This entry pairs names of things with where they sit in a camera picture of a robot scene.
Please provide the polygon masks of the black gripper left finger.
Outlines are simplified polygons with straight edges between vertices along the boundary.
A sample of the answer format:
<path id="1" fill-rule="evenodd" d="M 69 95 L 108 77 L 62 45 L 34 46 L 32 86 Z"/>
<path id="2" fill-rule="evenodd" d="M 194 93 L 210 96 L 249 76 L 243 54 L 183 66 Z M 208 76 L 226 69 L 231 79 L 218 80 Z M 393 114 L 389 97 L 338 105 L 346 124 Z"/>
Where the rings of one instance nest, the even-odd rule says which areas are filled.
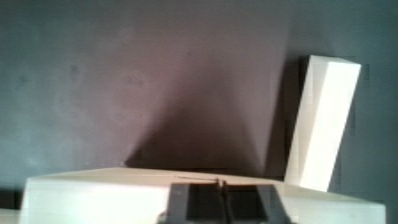
<path id="1" fill-rule="evenodd" d="M 220 197 L 215 184 L 171 185 L 165 224 L 220 224 Z"/>

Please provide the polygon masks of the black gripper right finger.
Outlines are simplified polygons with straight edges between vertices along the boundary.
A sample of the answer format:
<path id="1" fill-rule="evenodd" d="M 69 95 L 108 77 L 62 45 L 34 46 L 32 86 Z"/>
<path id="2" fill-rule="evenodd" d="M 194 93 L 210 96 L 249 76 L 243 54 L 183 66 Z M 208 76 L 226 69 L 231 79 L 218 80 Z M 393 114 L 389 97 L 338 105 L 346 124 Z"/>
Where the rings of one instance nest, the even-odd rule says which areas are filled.
<path id="1" fill-rule="evenodd" d="M 272 184 L 227 186 L 229 224 L 291 224 Z"/>

